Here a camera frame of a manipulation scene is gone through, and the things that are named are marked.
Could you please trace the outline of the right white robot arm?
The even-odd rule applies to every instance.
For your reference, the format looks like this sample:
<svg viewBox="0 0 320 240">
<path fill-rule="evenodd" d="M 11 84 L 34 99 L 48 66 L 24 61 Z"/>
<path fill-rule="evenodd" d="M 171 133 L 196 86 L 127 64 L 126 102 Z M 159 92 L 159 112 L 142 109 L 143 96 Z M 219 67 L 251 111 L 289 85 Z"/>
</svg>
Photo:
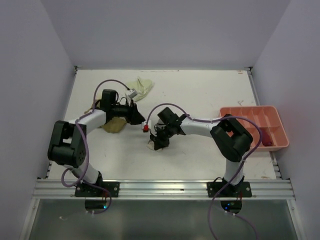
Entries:
<svg viewBox="0 0 320 240">
<path fill-rule="evenodd" d="M 252 135 L 231 114 L 212 120 L 192 119 L 188 114 L 177 115 L 166 107 L 157 115 L 159 122 L 150 133 L 149 144 L 153 150 L 167 148 L 175 135 L 197 135 L 213 139 L 220 153 L 226 159 L 222 178 L 223 192 L 235 196 L 244 181 L 244 162 L 253 143 Z"/>
</svg>

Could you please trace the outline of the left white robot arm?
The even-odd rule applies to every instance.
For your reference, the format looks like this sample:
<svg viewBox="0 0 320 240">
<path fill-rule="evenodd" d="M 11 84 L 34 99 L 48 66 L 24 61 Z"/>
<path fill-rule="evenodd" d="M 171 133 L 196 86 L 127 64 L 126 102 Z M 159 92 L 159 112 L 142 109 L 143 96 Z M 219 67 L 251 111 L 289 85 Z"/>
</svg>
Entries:
<svg viewBox="0 0 320 240">
<path fill-rule="evenodd" d="M 65 167 L 61 176 L 61 183 L 65 187 L 70 188 L 83 182 L 92 196 L 103 193 L 102 174 L 90 164 L 87 135 L 114 118 L 124 119 L 130 125 L 142 124 L 145 118 L 134 103 L 133 98 L 136 96 L 135 89 L 128 89 L 125 104 L 120 104 L 116 90 L 104 89 L 101 98 L 93 102 L 93 107 L 87 113 L 75 120 L 55 122 L 47 157 Z"/>
</svg>

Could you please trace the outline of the grey and cream underwear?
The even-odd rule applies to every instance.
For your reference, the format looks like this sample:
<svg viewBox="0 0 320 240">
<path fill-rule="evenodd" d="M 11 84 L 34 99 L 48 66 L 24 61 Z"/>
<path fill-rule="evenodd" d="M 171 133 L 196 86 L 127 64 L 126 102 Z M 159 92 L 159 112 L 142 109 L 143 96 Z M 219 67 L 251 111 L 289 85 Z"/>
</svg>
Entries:
<svg viewBox="0 0 320 240">
<path fill-rule="evenodd" d="M 149 140 L 146 145 L 150 150 L 158 151 L 165 148 L 165 145 L 161 141 Z"/>
</svg>

